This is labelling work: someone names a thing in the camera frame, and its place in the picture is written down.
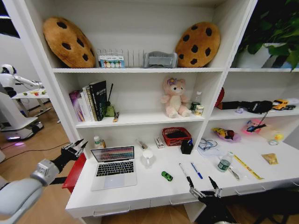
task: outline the pink teddy bear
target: pink teddy bear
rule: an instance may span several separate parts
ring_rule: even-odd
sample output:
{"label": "pink teddy bear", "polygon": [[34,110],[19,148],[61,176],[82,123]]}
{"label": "pink teddy bear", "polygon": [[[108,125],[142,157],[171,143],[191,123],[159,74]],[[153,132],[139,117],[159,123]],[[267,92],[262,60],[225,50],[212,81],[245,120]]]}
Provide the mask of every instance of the pink teddy bear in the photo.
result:
{"label": "pink teddy bear", "polygon": [[164,96],[161,103],[165,104],[166,114],[170,118],[175,118],[178,114],[188,117],[191,111],[186,107],[189,98],[184,95],[186,81],[184,79],[165,78],[163,88]]}

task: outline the black book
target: black book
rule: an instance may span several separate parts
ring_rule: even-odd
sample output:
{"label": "black book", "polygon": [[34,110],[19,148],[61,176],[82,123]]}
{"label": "black book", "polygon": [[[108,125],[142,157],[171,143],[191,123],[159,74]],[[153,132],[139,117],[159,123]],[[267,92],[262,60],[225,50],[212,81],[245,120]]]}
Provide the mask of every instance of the black book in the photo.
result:
{"label": "black book", "polygon": [[102,120],[107,110],[106,81],[89,84],[90,94],[98,121]]}

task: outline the laptop screen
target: laptop screen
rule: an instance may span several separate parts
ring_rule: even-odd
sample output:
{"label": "laptop screen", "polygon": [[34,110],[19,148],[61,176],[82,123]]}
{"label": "laptop screen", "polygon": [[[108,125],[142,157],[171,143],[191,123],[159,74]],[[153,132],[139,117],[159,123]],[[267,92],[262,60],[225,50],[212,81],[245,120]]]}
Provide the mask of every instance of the laptop screen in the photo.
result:
{"label": "laptop screen", "polygon": [[134,158],[134,146],[92,149],[91,152],[98,162],[112,162]]}

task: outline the measuring tape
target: measuring tape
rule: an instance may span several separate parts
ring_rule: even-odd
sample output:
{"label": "measuring tape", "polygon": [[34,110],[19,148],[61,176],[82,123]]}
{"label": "measuring tape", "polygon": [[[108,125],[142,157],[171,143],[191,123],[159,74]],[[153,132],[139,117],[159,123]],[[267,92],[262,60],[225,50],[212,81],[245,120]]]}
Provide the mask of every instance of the measuring tape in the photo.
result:
{"label": "measuring tape", "polygon": [[263,178],[256,174],[249,166],[246,165],[245,162],[243,162],[238,156],[234,155],[234,158],[241,163],[242,166],[244,166],[256,179],[262,180]]}

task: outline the white wall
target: white wall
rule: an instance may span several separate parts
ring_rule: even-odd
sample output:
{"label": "white wall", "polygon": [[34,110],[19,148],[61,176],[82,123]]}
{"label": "white wall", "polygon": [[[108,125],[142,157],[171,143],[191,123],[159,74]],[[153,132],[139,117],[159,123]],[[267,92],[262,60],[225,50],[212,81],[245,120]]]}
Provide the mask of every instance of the white wall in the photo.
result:
{"label": "white wall", "polygon": [[284,140],[284,142],[296,149],[299,149],[299,126]]}
{"label": "white wall", "polygon": [[[11,64],[14,66],[17,70],[17,74],[21,77],[40,81],[23,43],[19,38],[0,34],[0,65],[2,64]],[[28,91],[23,85],[15,85],[14,90],[17,92]],[[38,105],[38,102],[34,99],[31,99],[29,103],[27,103],[27,99],[23,99],[22,102],[27,109]]]}

